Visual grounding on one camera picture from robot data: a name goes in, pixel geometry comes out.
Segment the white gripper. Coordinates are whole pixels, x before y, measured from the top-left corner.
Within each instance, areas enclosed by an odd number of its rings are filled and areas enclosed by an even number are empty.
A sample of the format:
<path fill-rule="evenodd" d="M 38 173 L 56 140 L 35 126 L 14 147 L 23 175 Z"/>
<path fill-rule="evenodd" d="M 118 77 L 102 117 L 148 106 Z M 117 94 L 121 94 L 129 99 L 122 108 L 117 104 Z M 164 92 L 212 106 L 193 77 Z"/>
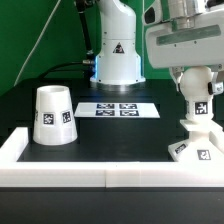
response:
<path fill-rule="evenodd" d="M 153 0 L 143 14 L 153 68 L 170 68 L 180 91 L 183 67 L 209 66 L 208 93 L 224 92 L 224 0 Z"/>

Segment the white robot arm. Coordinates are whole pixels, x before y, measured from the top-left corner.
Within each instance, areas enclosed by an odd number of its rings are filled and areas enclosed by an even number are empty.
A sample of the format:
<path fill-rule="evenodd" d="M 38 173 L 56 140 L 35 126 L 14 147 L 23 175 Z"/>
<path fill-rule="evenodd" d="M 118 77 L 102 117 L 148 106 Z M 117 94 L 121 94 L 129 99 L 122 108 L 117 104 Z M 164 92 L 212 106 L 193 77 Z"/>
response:
<path fill-rule="evenodd" d="M 136 15 L 120 0 L 74 0 L 87 55 L 95 61 L 94 85 L 128 86 L 144 81 L 135 50 Z M 101 51 L 92 51 L 85 10 L 96 5 L 101 16 Z M 224 0 L 153 0 L 142 15 L 148 60 L 167 68 L 175 81 L 185 67 L 208 66 L 208 88 L 224 92 Z"/>

